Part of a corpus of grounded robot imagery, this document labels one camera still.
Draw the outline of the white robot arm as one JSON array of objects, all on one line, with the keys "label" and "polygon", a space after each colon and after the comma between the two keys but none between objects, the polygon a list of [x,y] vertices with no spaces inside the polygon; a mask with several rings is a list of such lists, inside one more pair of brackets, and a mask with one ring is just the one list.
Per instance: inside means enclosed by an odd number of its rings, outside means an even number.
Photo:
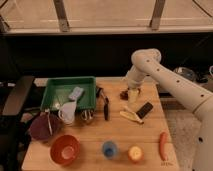
[{"label": "white robot arm", "polygon": [[213,171],[213,92],[165,68],[160,60],[158,49],[135,51],[126,74],[127,85],[137,89],[149,75],[191,111],[201,122],[192,171]]}]

